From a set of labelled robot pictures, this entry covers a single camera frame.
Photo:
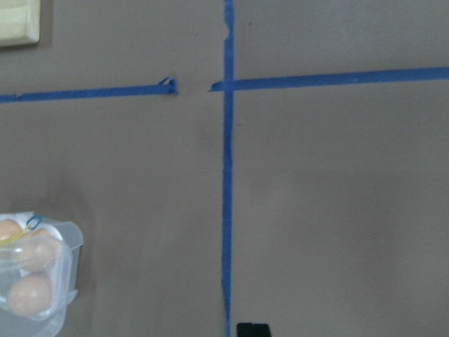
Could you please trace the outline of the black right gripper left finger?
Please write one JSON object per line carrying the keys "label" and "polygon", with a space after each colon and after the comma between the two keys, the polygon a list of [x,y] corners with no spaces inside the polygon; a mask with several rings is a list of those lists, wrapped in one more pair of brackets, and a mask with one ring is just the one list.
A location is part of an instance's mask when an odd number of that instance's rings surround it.
{"label": "black right gripper left finger", "polygon": [[237,337],[253,337],[253,323],[251,322],[239,322],[236,325]]}

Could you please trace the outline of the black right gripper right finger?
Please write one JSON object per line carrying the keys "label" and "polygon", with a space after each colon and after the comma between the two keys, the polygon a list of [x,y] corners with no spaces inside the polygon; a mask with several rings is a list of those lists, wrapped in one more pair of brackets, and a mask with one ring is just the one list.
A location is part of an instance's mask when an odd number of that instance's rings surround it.
{"label": "black right gripper right finger", "polygon": [[254,337],[271,337],[271,329],[268,324],[257,323],[253,325]]}

